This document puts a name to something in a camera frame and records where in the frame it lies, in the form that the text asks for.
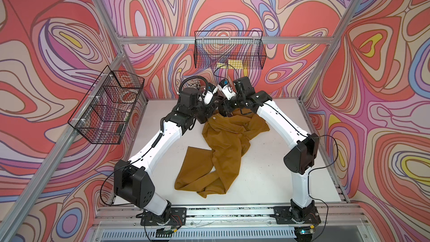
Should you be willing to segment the black leather belt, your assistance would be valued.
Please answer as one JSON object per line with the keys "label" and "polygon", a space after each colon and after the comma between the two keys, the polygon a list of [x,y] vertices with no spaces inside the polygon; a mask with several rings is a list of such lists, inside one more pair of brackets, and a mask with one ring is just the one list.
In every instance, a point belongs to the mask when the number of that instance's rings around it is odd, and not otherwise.
{"label": "black leather belt", "polygon": [[233,111],[236,109],[235,103],[223,98],[218,102],[218,113],[223,117],[232,117]]}

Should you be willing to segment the mustard brown trousers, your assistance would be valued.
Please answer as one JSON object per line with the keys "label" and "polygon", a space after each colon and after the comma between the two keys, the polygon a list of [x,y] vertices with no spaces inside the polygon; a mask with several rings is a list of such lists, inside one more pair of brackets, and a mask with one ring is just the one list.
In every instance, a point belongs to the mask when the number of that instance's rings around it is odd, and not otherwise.
{"label": "mustard brown trousers", "polygon": [[203,198],[226,194],[239,175],[241,158],[250,149],[250,141],[269,130],[266,121],[254,113],[212,115],[202,130],[210,149],[188,147],[174,188],[196,192]]}

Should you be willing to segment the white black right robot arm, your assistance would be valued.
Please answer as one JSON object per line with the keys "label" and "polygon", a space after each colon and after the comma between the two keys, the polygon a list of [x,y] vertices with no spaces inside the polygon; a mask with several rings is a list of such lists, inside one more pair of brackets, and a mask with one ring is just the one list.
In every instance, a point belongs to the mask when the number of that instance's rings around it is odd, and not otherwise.
{"label": "white black right robot arm", "polygon": [[291,204],[301,210],[309,208],[312,204],[309,174],[318,154],[319,136],[308,133],[293,122],[268,93],[256,92],[248,77],[235,80],[233,86],[222,79],[217,88],[225,97],[219,106],[222,115],[231,115],[238,109],[249,109],[284,139],[287,153],[283,162],[292,173]]}

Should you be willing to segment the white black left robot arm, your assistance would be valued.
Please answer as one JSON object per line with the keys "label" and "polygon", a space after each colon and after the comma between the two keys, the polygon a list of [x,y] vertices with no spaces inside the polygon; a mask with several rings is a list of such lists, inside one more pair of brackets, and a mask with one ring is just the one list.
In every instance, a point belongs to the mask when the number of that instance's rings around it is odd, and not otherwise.
{"label": "white black left robot arm", "polygon": [[186,78],[179,86],[177,104],[160,120],[160,129],[150,142],[128,161],[116,163],[113,192],[116,196],[167,222],[171,203],[155,190],[152,173],[169,148],[195,124],[206,123],[218,107],[219,85],[202,76]]}

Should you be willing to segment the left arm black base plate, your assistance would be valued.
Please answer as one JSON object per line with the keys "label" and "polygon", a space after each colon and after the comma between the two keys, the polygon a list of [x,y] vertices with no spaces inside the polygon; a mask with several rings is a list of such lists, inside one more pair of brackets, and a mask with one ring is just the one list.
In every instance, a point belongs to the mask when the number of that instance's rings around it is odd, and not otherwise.
{"label": "left arm black base plate", "polygon": [[183,226],[186,224],[186,207],[168,207],[162,215],[150,211],[143,211],[136,218],[140,219],[141,226]]}

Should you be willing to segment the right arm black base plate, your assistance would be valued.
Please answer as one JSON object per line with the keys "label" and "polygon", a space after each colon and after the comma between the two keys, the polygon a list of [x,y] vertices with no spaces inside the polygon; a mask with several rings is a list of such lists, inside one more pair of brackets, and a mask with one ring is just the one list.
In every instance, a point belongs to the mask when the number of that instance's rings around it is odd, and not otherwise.
{"label": "right arm black base plate", "polygon": [[273,214],[269,215],[279,225],[315,225],[321,224],[316,206],[311,203],[305,208],[297,206],[277,206],[273,208]]}

